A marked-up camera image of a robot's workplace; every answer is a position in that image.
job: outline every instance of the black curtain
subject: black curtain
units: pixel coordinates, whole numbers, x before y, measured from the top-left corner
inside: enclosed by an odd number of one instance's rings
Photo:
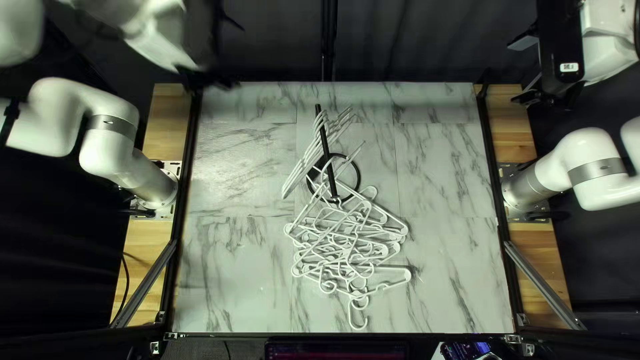
[[[218,70],[241,79],[319,80],[320,1],[224,1]],[[537,50],[506,44],[536,18],[535,1],[338,1],[337,81],[518,83]]]
[[[113,92],[50,22],[33,61],[0,70],[0,97],[24,98],[47,76]],[[128,218],[113,183],[80,168],[81,141],[64,158],[0,147],[2,336],[109,323]]]
[[[583,127],[606,130],[630,174],[636,174],[620,137],[620,127],[640,116],[640,64],[587,86],[573,111],[529,108],[538,155],[551,151],[566,134]],[[570,217],[554,221],[573,310],[589,330],[640,334],[640,204],[601,211],[580,207],[571,191],[549,200]]]

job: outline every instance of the black rod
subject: black rod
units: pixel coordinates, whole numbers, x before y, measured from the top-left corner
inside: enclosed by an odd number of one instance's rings
[[[320,114],[322,108],[320,104],[316,104],[316,116]],[[322,142],[322,151],[324,153],[324,161],[328,163],[331,159],[331,152],[329,151],[329,142],[326,140],[326,129],[324,128],[325,124],[320,127],[320,142]],[[338,188],[335,187],[335,176],[333,174],[333,166],[329,164],[326,167],[326,175],[329,177],[329,190],[331,191],[331,198],[338,198]]]

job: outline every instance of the gray veining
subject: gray veining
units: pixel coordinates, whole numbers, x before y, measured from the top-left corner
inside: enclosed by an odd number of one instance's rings
[[[392,264],[410,266],[413,279],[371,298],[364,332],[513,331],[473,94],[468,83],[208,89],[173,330],[353,332],[340,295],[292,278],[282,231],[308,201],[306,186],[285,200],[280,188],[311,140],[319,102],[331,116],[354,107],[332,151],[365,141],[355,161],[362,187],[377,187],[376,202],[411,231]]]

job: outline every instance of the table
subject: table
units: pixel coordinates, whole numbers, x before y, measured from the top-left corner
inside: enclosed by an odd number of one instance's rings
[[[490,88],[488,104],[492,126],[494,128],[494,145],[499,161],[523,162],[535,157],[526,112],[523,108],[508,102],[508,98],[518,92],[518,86],[494,85]],[[184,104],[185,99],[188,98],[181,92],[180,85],[157,85],[154,94],[154,103],[149,118],[150,125],[147,131],[147,141],[145,142],[144,151],[152,158],[167,160],[168,158],[163,158],[162,156],[150,155],[149,151],[152,151],[152,148],[149,146],[151,142],[149,142],[148,139],[150,137],[157,138],[160,136],[166,140],[164,144],[177,142],[178,145],[176,148],[180,149],[184,139],[184,130],[181,135],[180,129],[177,129],[175,126],[154,127],[153,124],[156,122],[174,125],[180,123],[185,124],[188,117],[188,102],[187,105],[180,107],[182,111],[172,110],[175,109],[175,106],[172,106],[171,103],[181,102]],[[514,154],[520,154],[520,157],[510,157],[510,155]],[[146,224],[146,226],[136,225],[142,223]],[[150,266],[153,259],[159,253],[159,249],[161,249],[168,240],[170,228],[166,226],[167,223],[164,223],[164,225],[161,224],[162,223],[158,222],[140,222],[139,220],[132,220],[131,222],[125,250],[136,257],[148,259],[146,263],[140,263],[140,269],[131,269],[131,261],[129,262],[130,270],[132,270],[132,288],[136,285],[136,279],[138,279],[138,282],[140,281],[148,266]],[[568,301],[566,285],[559,263],[559,256],[557,255],[552,227],[543,224],[533,224],[523,226],[516,231],[520,231],[519,233],[522,234],[522,241],[518,239],[518,235],[514,236],[514,232],[512,231],[511,234],[514,242],[518,244],[527,256],[527,259],[538,271],[541,272],[548,281],[550,280],[552,287],[559,290],[560,296],[565,299],[565,301]],[[120,297],[118,298],[118,295],[116,295],[115,309],[119,306],[122,298],[124,289],[123,278],[124,274],[121,272],[121,280],[118,283],[117,290],[117,294],[119,294]],[[523,294],[525,312],[529,315],[532,324],[538,326],[557,326],[559,321],[554,318],[555,315],[548,308],[539,293],[537,293],[537,290],[531,287],[529,281],[521,278],[520,286]],[[145,299],[143,306],[136,313],[130,325],[153,320],[156,313],[154,309],[157,310],[159,307],[159,296],[154,295],[156,293],[159,294],[160,289],[158,287],[161,287],[161,282],[156,282],[156,285],[154,285],[152,289],[151,296]]]
[[[402,288],[348,299],[290,273],[283,235],[310,198],[280,189],[312,138],[319,103],[353,106],[332,146],[356,162],[375,203],[408,223],[391,265]],[[244,83],[204,94],[173,330],[178,332],[513,332],[482,130],[470,83]]]

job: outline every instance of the metal mounting plate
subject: metal mounting plate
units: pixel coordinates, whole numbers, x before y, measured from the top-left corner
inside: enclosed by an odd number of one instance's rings
[[[498,163],[498,174],[500,175],[500,181],[502,182],[502,179],[507,178],[507,177],[511,177],[511,176],[516,176],[516,173],[518,172],[518,165],[521,165],[519,163]],[[544,200],[541,201],[540,203],[538,203],[536,205],[536,210],[542,212],[542,211],[549,211],[549,203],[548,201]],[[525,215],[527,214],[527,212],[530,211],[519,211],[517,209],[512,208],[511,206],[508,206],[506,204],[506,202],[504,203],[504,211],[507,215],[507,222],[525,222],[525,223],[529,223],[529,224],[538,224],[538,223],[542,223],[542,224],[547,224],[549,223],[549,219],[547,218],[542,218],[542,219],[536,219],[536,220],[527,220],[525,218]]]
[[[180,175],[182,175],[182,161],[169,161],[169,160],[159,160],[163,164],[163,171],[169,175],[170,177],[175,177],[180,180]],[[131,201],[131,205],[129,206],[131,209],[140,209],[146,210],[144,205],[141,203],[141,200],[135,198]],[[175,201],[173,204],[169,206],[165,206],[163,208],[156,210],[156,215],[152,218],[144,217],[141,215],[132,215],[131,219],[135,220],[161,220],[161,221],[173,221],[173,213],[175,212]]]

